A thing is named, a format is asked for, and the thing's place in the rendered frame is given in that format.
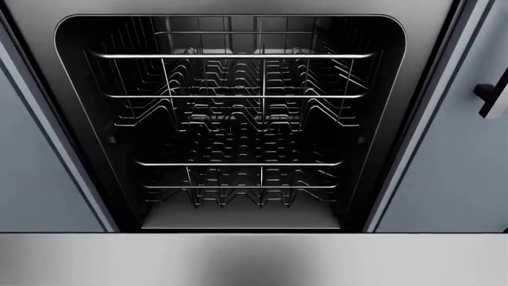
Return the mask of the stainless steel dishwasher door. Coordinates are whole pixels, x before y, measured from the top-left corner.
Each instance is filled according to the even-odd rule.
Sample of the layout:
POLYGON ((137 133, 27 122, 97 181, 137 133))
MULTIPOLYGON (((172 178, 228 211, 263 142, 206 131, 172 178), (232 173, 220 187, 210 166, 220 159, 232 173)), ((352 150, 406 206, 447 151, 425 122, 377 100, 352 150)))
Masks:
POLYGON ((7 234, 0 286, 508 286, 508 235, 7 234))

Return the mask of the grey-blue cabinet panel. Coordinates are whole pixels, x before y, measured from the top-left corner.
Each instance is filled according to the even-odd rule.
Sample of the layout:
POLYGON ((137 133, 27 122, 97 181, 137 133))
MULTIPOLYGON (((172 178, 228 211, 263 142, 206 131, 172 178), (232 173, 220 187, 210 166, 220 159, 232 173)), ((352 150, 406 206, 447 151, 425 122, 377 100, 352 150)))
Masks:
POLYGON ((119 231, 0 9, 0 233, 119 231))

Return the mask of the stainless steel dishwasher body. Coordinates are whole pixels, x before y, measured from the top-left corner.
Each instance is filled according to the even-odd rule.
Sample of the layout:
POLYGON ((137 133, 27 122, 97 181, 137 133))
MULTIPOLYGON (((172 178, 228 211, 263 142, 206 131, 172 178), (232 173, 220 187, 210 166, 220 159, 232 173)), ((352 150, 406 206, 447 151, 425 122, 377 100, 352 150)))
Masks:
POLYGON ((0 0, 0 9, 48 94, 79 160, 120 232, 337 233, 360 231, 400 150, 404 128, 464 0, 0 0), (346 163, 334 202, 300 193, 285 207, 247 197, 225 207, 196 207, 185 191, 168 199, 144 187, 170 176, 134 158, 168 142, 165 118, 121 127, 98 89, 86 52, 137 17, 341 16, 364 20, 363 33, 383 50, 368 100, 355 106, 356 127, 311 118, 304 130, 340 147, 346 163))

